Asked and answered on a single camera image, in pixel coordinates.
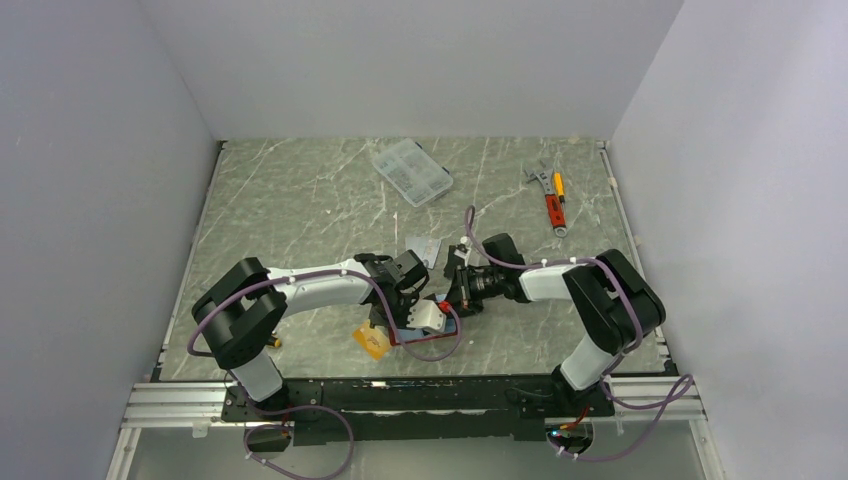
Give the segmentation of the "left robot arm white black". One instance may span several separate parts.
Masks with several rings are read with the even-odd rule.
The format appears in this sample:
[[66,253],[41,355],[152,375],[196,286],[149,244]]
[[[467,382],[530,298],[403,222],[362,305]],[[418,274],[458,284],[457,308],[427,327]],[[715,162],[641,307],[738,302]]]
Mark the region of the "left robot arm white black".
[[334,305],[369,305],[375,323],[405,324],[429,280],[429,270],[411,250],[396,258],[360,253],[334,265],[270,269],[256,257],[237,262],[192,306],[206,356],[245,388],[248,407],[264,420],[287,406],[282,374],[265,350],[279,322],[291,315]]

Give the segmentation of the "red leather card holder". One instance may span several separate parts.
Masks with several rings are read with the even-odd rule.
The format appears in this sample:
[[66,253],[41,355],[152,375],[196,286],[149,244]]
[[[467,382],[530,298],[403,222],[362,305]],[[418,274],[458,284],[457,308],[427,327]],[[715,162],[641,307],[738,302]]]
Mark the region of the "red leather card holder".
[[429,332],[424,329],[402,329],[399,328],[397,334],[392,331],[388,332],[390,344],[399,346],[401,342],[408,344],[421,343],[430,340],[441,338],[449,338],[457,335],[456,321],[451,315],[446,316],[445,329],[443,332]]

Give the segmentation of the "clear plastic screw box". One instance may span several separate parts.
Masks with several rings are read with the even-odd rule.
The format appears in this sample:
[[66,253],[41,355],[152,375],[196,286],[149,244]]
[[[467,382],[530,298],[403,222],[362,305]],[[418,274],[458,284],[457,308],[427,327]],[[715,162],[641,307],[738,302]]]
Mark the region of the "clear plastic screw box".
[[439,165],[411,138],[389,146],[371,163],[413,207],[446,194],[453,185],[449,171]]

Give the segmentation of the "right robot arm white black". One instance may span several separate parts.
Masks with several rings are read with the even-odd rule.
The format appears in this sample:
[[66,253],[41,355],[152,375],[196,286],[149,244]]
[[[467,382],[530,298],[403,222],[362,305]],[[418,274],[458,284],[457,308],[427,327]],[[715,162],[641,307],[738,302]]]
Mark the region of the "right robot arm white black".
[[589,390],[667,317],[658,295],[617,249],[528,264],[512,237],[501,233],[450,247],[443,275],[451,282],[445,300],[460,317],[481,312],[484,301],[495,297],[573,304],[584,335],[554,368],[550,391],[553,406],[564,415],[585,407]]

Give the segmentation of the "single gold credit card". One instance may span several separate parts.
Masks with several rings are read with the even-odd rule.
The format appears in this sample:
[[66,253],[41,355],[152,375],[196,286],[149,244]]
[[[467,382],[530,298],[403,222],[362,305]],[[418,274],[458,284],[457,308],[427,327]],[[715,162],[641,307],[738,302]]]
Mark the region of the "single gold credit card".
[[354,330],[352,338],[374,361],[382,359],[393,348],[387,331],[380,326],[372,326],[368,320]]

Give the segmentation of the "red adjustable wrench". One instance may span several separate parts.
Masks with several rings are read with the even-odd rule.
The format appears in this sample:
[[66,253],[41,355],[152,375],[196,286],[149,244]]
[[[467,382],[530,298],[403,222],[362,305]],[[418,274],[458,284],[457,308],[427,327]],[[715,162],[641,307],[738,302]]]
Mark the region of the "red adjustable wrench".
[[552,230],[558,238],[564,238],[568,233],[563,207],[564,195],[555,181],[553,167],[544,160],[540,160],[539,163],[539,168],[524,166],[523,170],[529,182],[536,181],[540,184]]

